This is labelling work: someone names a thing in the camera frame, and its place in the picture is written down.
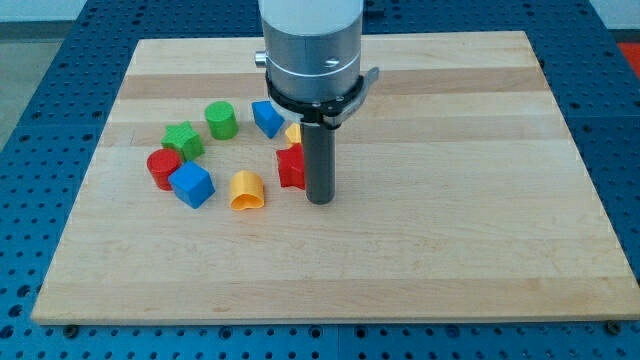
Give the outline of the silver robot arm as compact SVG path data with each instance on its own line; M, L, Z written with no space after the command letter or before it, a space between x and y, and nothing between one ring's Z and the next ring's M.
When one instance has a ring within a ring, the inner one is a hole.
M271 101L306 126L339 128L379 78L361 73L362 0L259 0Z

